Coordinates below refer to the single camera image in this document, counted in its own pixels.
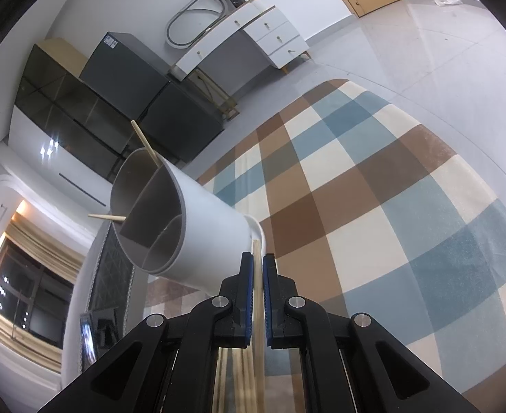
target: tile floor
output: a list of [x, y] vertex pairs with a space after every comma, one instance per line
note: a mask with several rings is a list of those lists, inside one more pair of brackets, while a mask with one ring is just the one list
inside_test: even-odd
[[485, 9], [404, 0], [332, 34], [240, 100], [186, 172], [199, 177], [274, 113], [321, 82], [347, 78], [414, 116], [492, 187], [506, 206], [506, 31]]

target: checkered cloth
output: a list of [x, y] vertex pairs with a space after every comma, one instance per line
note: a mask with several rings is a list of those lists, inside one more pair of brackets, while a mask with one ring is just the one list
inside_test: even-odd
[[[506, 210], [411, 116], [324, 82], [198, 181], [260, 221], [299, 294], [371, 314], [481, 411], [505, 411]], [[267, 411], [303, 411], [297, 353], [267, 350], [265, 368]]]

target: curtain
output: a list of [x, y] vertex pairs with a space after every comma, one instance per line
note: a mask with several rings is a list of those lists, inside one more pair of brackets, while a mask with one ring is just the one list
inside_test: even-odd
[[75, 284], [84, 256], [57, 241], [19, 213], [14, 213], [7, 237], [47, 269]]

